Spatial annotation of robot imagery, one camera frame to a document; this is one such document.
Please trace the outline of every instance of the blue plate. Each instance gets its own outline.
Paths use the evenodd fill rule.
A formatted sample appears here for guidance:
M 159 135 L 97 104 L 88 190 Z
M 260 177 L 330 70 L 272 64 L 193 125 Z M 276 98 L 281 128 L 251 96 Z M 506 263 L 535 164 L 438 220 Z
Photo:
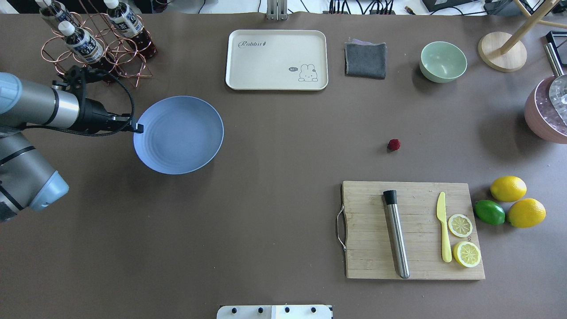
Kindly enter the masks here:
M 225 136 L 217 110 L 192 96 L 158 101 L 138 122 L 144 132 L 134 134 L 136 154 L 149 168 L 163 174 L 185 174 L 205 166 Z

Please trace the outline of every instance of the gray cloth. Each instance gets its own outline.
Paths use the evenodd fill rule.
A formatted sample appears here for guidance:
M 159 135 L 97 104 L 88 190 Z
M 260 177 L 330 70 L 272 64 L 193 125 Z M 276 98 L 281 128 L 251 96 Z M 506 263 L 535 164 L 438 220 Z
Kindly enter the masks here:
M 346 75 L 385 79 L 387 53 L 385 43 L 374 44 L 356 39 L 345 43 Z

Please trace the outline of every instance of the metal scoop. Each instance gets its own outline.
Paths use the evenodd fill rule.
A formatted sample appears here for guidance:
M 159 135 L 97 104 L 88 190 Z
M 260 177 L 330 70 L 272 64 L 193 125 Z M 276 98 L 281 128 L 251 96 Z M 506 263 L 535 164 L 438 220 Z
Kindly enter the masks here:
M 559 113 L 563 123 L 567 125 L 567 75 L 563 73 L 557 54 L 555 54 L 553 49 L 553 44 L 546 44 L 544 51 L 553 70 L 553 75 L 556 77 L 549 87 L 549 100 L 557 113 Z

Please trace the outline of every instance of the bunny drawing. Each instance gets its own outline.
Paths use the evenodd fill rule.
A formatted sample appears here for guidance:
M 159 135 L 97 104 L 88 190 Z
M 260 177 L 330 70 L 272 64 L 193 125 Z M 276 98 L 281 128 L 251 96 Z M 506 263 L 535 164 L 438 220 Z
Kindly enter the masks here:
M 302 64 L 301 72 L 299 73 L 299 82 L 317 82 L 317 72 L 315 71 L 315 65 L 313 64 Z

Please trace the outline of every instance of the wooden cutting board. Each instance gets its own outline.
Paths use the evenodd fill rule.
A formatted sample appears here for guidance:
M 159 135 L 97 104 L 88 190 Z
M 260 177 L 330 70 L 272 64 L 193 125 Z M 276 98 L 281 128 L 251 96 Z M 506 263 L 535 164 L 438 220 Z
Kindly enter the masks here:
M 473 224 L 468 238 L 449 232 L 451 249 L 460 241 L 471 241 L 481 249 L 476 232 L 471 196 L 466 183 L 353 182 L 342 183 L 346 221 L 346 277 L 401 279 L 395 269 L 391 235 L 382 193 L 397 191 L 397 204 L 409 260 L 410 279 L 480 280 L 483 262 L 476 267 L 441 259 L 441 223 L 435 209 L 440 192 L 446 193 L 447 219 L 466 215 Z

